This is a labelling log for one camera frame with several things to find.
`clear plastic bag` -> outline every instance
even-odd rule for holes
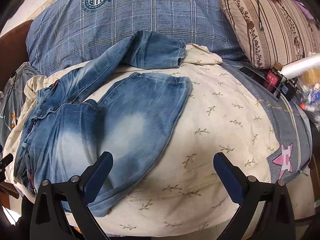
[[[319,69],[311,69],[298,78],[300,85],[299,105],[316,128],[320,130],[320,78],[315,73],[320,73]]]

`jeans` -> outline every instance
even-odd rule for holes
[[[36,195],[44,179],[58,183],[81,175],[109,151],[113,168],[89,204],[94,216],[105,216],[161,156],[191,82],[162,73],[133,73],[98,102],[84,100],[120,62],[139,68],[176,67],[184,50],[184,43],[169,36],[139,31],[38,91],[17,150],[15,179]],[[66,203],[63,206],[70,211]]]

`cream bedsheet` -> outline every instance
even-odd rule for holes
[[[232,203],[213,169],[213,155],[220,151],[246,175],[270,182],[266,157],[270,148],[279,148],[279,143],[270,132],[272,125],[262,106],[236,78],[216,65],[221,62],[219,56],[196,45],[187,45],[186,53],[180,68],[152,70],[188,76],[193,90],[158,163],[107,216],[97,218],[106,233],[182,235],[230,219],[238,205]],[[84,65],[59,71],[49,78],[36,76],[29,80],[25,87],[27,101],[5,144],[4,156],[16,152],[25,118],[35,105],[36,91]],[[113,83],[132,71],[151,70],[120,67],[89,98],[98,101]],[[6,169],[6,177],[14,183],[12,173],[13,163]],[[16,186],[34,201],[22,185]],[[76,225],[72,214],[67,217]]]

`metal bolt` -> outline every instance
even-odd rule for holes
[[[280,179],[280,180],[278,180],[278,184],[279,184],[280,186],[284,186],[285,183],[284,183],[283,180]]]
[[[71,177],[72,182],[77,182],[79,180],[79,176],[73,176]]]
[[[257,179],[255,176],[250,175],[250,176],[248,176],[248,180],[251,182],[255,182]]]
[[[49,184],[49,181],[47,179],[42,181],[42,186],[47,186],[48,184]]]

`beige floral pillow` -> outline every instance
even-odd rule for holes
[[[252,65],[287,65],[319,52],[319,31],[291,0],[218,0]]]

